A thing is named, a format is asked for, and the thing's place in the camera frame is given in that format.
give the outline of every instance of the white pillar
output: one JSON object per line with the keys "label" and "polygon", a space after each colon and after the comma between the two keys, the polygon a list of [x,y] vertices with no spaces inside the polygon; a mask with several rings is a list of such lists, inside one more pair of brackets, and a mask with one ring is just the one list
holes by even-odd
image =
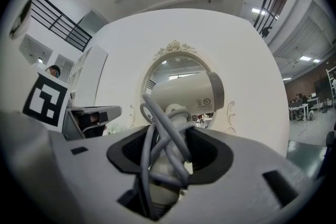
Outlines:
{"label": "white pillar", "polygon": [[56,52],[56,51],[53,51],[52,52],[52,54],[51,54],[51,56],[50,56],[50,58],[49,58],[49,60],[48,60],[48,63],[47,63],[47,67],[50,67],[50,66],[52,66],[52,65],[54,65],[55,64],[55,62],[56,62],[56,60],[57,60],[57,58],[58,58],[58,52]]}

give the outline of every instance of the metal rack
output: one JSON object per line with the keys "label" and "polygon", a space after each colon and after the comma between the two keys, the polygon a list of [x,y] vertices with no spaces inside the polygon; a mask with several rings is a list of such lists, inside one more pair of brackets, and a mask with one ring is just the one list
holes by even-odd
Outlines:
{"label": "metal rack", "polygon": [[335,98],[336,98],[336,94],[334,94],[334,92],[332,91],[332,89],[334,89],[331,81],[335,78],[335,75],[333,75],[333,78],[330,78],[330,74],[332,73],[332,71],[336,69],[336,67],[333,67],[332,69],[328,70],[326,69],[327,75],[328,75],[328,79],[329,79],[329,83],[330,83],[330,90],[331,90],[331,96],[332,96],[332,106],[335,107]]}

